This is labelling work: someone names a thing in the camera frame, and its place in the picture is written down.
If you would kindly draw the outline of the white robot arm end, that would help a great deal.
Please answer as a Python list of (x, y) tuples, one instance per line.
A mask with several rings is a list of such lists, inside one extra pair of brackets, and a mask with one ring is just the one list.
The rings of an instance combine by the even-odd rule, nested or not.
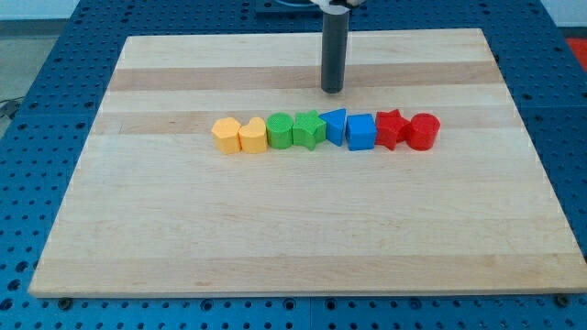
[(323, 13), (330, 15), (343, 15), (348, 11), (364, 4), (366, 0), (310, 0), (317, 5)]

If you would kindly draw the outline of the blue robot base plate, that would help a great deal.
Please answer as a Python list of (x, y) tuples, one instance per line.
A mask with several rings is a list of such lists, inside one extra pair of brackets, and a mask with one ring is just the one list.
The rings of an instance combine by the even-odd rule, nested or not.
[(312, 15), (320, 12), (318, 5), (310, 0), (253, 0), (252, 3), (258, 17)]

